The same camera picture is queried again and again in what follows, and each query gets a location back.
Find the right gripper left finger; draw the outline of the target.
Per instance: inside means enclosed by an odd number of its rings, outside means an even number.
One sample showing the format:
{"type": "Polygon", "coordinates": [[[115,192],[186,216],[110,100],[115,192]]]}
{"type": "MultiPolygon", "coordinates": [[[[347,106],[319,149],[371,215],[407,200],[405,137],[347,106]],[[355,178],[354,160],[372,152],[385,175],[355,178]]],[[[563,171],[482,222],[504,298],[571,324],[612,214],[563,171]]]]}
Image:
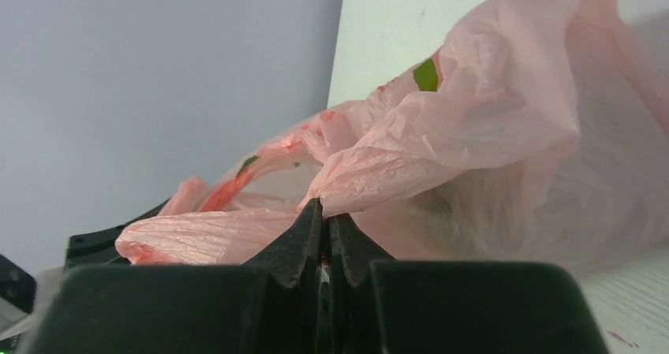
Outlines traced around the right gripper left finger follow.
{"type": "Polygon", "coordinates": [[[236,266],[69,272],[23,353],[314,353],[322,206],[236,266]]]}

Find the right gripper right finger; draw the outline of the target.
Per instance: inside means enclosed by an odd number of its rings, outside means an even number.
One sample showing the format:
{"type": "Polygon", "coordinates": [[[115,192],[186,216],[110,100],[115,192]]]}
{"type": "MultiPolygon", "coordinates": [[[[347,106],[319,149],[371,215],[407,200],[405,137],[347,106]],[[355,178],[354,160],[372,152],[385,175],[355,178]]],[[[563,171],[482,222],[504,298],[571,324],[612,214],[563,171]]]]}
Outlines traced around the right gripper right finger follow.
{"type": "Polygon", "coordinates": [[[331,236],[338,353],[605,353],[577,282],[527,262],[399,261],[346,215],[331,236]]]}

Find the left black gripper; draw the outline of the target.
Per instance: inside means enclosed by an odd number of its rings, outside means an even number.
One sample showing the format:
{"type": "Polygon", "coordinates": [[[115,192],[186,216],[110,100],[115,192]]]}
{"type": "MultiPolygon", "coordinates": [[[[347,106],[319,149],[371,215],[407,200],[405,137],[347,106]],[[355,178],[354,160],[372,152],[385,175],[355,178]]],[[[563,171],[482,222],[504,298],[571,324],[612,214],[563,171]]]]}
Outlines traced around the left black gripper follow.
{"type": "Polygon", "coordinates": [[[109,229],[71,236],[62,266],[30,275],[16,263],[1,256],[1,352],[15,353],[21,338],[37,324],[61,288],[66,273],[79,266],[120,264],[129,260],[118,254],[115,241],[130,224],[155,217],[166,202],[140,216],[109,229]]]}

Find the pink plastic bag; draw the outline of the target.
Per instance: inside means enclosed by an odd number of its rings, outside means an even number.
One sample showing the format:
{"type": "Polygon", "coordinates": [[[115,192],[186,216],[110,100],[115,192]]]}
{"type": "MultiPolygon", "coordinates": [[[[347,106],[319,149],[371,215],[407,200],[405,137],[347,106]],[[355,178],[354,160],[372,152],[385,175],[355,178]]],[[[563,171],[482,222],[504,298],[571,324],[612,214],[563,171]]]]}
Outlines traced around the pink plastic bag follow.
{"type": "Polygon", "coordinates": [[[668,241],[668,79],[616,0],[487,0],[429,58],[183,181],[116,240],[131,263],[242,263],[311,199],[397,259],[576,273],[668,241]]]}

